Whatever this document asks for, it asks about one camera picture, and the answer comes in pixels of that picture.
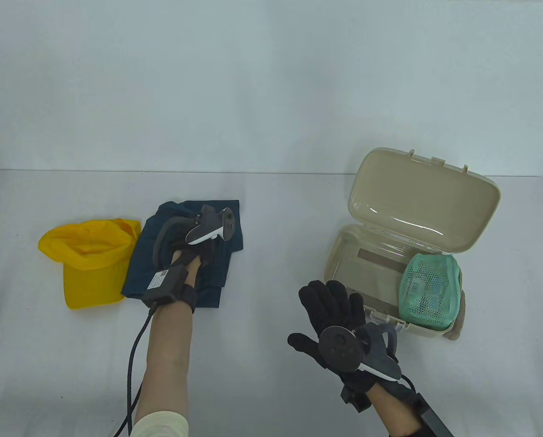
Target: dark teal cloth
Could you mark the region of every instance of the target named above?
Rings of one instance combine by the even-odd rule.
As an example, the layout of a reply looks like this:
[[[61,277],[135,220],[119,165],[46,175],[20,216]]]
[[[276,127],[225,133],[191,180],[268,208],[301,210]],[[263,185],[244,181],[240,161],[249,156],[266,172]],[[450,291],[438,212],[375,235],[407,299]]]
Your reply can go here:
[[[146,291],[156,270],[152,264],[152,250],[154,242],[163,224],[170,217],[193,217],[199,213],[201,207],[210,205],[215,210],[230,208],[235,215],[236,230],[229,241],[223,241],[219,237],[213,240],[215,254],[213,260],[207,266],[199,269],[195,290],[197,292],[197,308],[218,308],[221,298],[221,288],[225,286],[227,270],[231,254],[243,249],[243,234],[241,233],[241,221],[239,215],[238,200],[187,200],[186,202],[166,202],[159,206],[157,212],[146,220],[144,229],[138,238],[136,248],[130,259],[128,275],[124,283],[122,294],[125,297],[140,299]],[[172,259],[172,250],[169,242],[176,235],[176,227],[172,227],[164,238],[161,248],[160,259],[164,266],[168,266]]]

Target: finger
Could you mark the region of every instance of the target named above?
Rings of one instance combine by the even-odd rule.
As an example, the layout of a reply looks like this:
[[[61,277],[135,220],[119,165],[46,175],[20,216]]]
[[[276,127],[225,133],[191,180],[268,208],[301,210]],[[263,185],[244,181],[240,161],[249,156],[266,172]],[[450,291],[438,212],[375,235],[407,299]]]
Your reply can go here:
[[[359,293],[351,293],[348,300],[350,302],[350,311],[353,315],[353,328],[364,325],[366,319],[365,307],[363,306],[363,296],[361,296]]]
[[[314,331],[320,335],[327,325],[328,312],[326,312],[326,308],[321,302],[318,293],[312,287],[306,286],[300,289],[298,296],[303,307],[306,309]]]
[[[324,305],[324,308],[326,308],[326,313],[328,316],[332,319],[338,320],[338,315],[340,314],[340,310],[338,308],[338,304],[336,303],[336,300],[332,297],[332,294],[330,293],[330,290],[324,283],[321,281],[312,281],[308,284],[309,287],[312,287],[318,294],[318,298]]]
[[[298,352],[303,352],[316,360],[320,366],[326,369],[326,362],[324,358],[320,355],[318,350],[318,343],[307,335],[294,333],[288,336],[288,344],[292,346]]]
[[[177,250],[172,254],[172,262],[175,262],[180,257],[180,254],[182,253],[182,250]]]
[[[348,295],[346,294],[344,285],[338,281],[328,281],[326,287],[328,287],[332,297],[336,300],[342,319],[350,318],[350,302],[348,301]]]

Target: mesh pouch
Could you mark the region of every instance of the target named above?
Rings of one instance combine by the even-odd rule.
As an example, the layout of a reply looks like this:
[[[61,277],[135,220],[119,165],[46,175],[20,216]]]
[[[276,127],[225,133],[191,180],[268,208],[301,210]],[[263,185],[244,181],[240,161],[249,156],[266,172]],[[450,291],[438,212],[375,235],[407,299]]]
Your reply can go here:
[[[416,254],[399,289],[399,315],[406,322],[443,331],[460,308],[460,268],[452,255]]]

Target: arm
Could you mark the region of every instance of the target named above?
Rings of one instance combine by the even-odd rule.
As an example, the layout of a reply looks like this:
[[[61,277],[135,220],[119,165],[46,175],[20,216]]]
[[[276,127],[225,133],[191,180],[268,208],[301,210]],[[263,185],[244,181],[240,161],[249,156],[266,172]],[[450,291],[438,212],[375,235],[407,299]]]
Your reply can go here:
[[[421,423],[411,408],[387,393],[378,383],[367,392],[367,396],[392,437],[410,436],[421,429]]]
[[[178,256],[175,252],[172,261]],[[187,267],[189,274],[185,283],[192,287],[199,266],[197,257]],[[156,310],[135,422],[153,412],[177,412],[188,417],[186,374],[192,331],[193,313],[186,303],[175,302]]]

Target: black wrist module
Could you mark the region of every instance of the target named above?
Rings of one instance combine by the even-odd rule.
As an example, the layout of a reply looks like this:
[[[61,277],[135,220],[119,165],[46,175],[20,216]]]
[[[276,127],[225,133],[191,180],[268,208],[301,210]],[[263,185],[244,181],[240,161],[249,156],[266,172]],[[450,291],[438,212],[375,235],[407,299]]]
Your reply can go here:
[[[151,308],[153,305],[161,306],[181,300],[189,304],[194,313],[196,292],[192,286],[184,283],[188,274],[188,270],[181,264],[157,271],[142,295],[142,302]]]
[[[365,393],[355,393],[346,386],[344,386],[340,392],[340,399],[342,399],[345,404],[354,406],[357,412],[363,412],[367,410],[367,408],[371,408],[371,401],[369,401],[369,397]]]

